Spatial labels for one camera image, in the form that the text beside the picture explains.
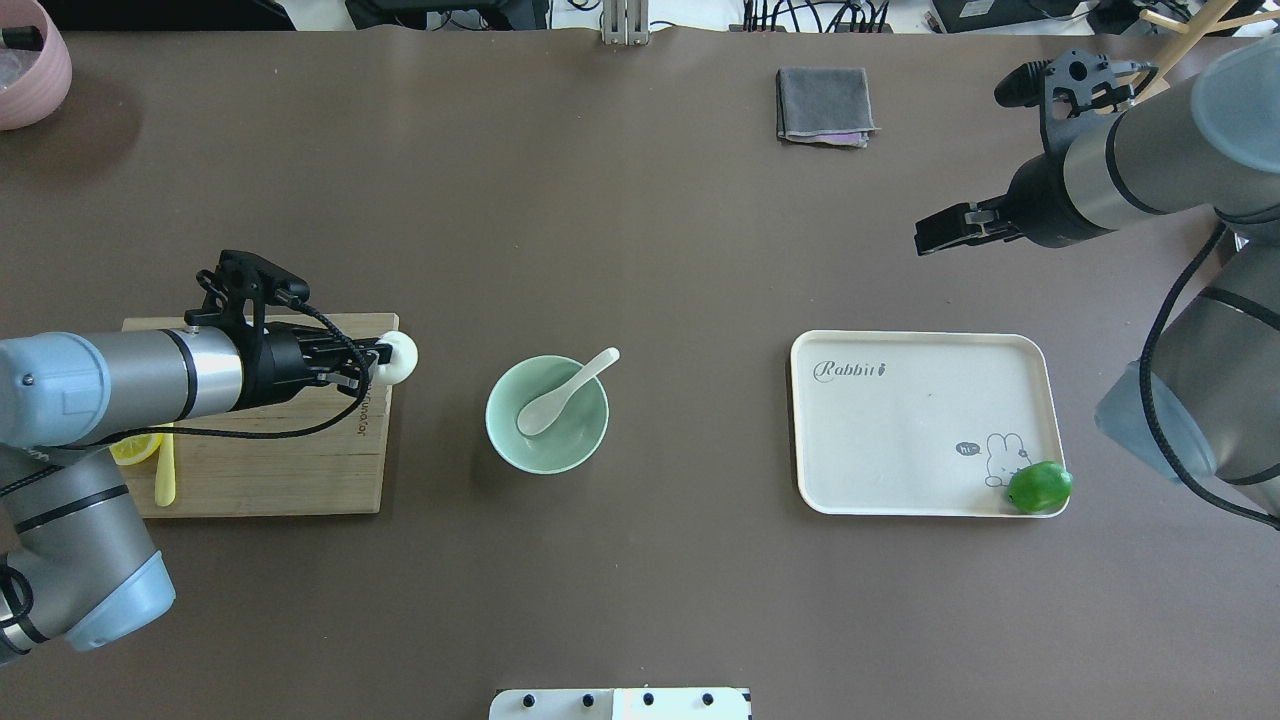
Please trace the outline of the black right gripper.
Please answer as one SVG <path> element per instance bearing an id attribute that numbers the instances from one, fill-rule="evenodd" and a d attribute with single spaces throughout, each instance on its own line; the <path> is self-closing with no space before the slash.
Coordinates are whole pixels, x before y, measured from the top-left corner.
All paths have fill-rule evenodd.
<path id="1" fill-rule="evenodd" d="M 1085 241 L 1085 219 L 1074 209 L 1062 160 L 1041 154 L 1025 161 L 1006 192 L 988 202 L 959 202 L 915 224 L 918 256 L 946 249 L 1027 238 L 1047 249 Z"/>

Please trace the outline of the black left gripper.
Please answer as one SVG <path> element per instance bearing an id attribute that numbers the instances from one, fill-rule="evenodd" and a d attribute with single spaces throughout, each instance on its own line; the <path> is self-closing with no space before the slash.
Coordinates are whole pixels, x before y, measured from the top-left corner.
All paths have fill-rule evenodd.
<path id="1" fill-rule="evenodd" d="M 355 396 L 362 366 L 387 365 L 393 345 L 384 340 L 344 343 L 324 327 L 269 322 L 238 329 L 242 383 L 238 409 L 283 404 L 307 387 L 324 387 L 329 375 L 347 382 L 342 391 Z"/>

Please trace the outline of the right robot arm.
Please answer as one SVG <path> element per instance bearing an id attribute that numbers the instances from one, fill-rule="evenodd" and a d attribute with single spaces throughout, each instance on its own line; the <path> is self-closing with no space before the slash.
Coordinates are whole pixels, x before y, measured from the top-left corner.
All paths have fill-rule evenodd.
<path id="1" fill-rule="evenodd" d="M 1276 529 L 1277 37 L 1143 99 L 1153 70 L 1082 49 L 1012 69 L 995 100 L 1038 111 L 1039 155 L 1001 195 L 919 220 L 915 250 L 1014 240 L 1065 249 L 1211 211 L 1208 237 L 1094 423 L 1206 503 Z"/>

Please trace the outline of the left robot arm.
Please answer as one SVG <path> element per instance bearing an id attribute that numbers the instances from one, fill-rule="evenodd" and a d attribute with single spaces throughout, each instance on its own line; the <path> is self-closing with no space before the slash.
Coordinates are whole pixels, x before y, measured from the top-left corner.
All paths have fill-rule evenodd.
<path id="1" fill-rule="evenodd" d="M 358 397 L 416 368 L 404 333 L 326 325 L 49 332 L 3 342 L 3 661 L 58 637 L 81 652 L 164 615 L 175 588 L 110 446 L 189 419 L 283 404 L 308 387 Z"/>

